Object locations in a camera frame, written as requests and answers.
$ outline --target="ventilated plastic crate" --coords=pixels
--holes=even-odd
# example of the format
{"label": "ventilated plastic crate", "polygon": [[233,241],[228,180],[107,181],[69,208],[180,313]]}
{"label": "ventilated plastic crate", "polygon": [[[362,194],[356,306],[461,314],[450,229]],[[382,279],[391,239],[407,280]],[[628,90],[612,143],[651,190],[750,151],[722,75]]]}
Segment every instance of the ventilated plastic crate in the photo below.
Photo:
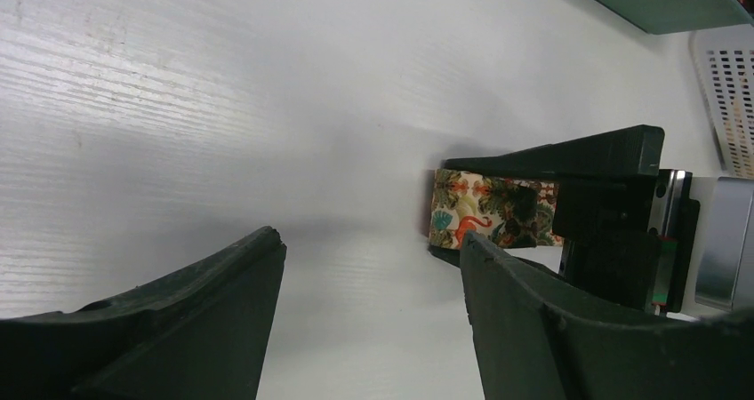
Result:
{"label": "ventilated plastic crate", "polygon": [[754,179],[754,28],[699,31],[692,52],[726,169]]}

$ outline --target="white plastic basket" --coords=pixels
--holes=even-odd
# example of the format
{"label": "white plastic basket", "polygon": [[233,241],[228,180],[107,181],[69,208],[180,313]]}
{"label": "white plastic basket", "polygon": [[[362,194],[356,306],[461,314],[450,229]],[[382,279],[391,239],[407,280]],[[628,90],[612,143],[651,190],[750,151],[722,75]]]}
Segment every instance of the white plastic basket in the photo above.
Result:
{"label": "white plastic basket", "polygon": [[754,179],[754,28],[698,31],[692,53],[726,169]]}

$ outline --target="floral patterned box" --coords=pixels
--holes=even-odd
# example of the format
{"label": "floral patterned box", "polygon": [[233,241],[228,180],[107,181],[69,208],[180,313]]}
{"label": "floral patterned box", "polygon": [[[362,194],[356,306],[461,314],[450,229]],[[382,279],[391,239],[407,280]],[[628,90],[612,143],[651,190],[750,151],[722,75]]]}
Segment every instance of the floral patterned box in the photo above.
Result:
{"label": "floral patterned box", "polygon": [[433,192],[430,244],[459,249],[474,230],[500,247],[562,245],[552,234],[557,184],[438,169]]}

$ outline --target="white wooden table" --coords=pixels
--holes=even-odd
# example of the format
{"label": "white wooden table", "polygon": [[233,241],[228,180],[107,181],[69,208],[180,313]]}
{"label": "white wooden table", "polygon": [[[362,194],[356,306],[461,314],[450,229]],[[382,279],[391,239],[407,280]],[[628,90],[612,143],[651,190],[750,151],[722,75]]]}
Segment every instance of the white wooden table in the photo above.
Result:
{"label": "white wooden table", "polygon": [[427,171],[633,124],[719,172],[688,35],[591,0],[0,0],[0,316],[270,224],[260,399],[482,398]]}

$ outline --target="orange flamingo print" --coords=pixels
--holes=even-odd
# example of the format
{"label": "orange flamingo print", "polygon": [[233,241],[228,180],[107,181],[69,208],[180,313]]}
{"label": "orange flamingo print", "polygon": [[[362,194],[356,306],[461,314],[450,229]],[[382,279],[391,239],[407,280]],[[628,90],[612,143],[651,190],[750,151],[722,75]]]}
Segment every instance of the orange flamingo print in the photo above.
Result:
{"label": "orange flamingo print", "polygon": [[484,222],[479,220],[478,218],[474,216],[464,216],[461,218],[461,222],[458,223],[458,228],[455,230],[455,239],[458,240],[458,245],[461,245],[461,242],[463,241],[463,236],[466,234],[466,231],[477,231],[477,226],[474,225],[474,223],[477,223],[480,227],[484,228],[490,228],[493,225],[492,220],[484,217]]}

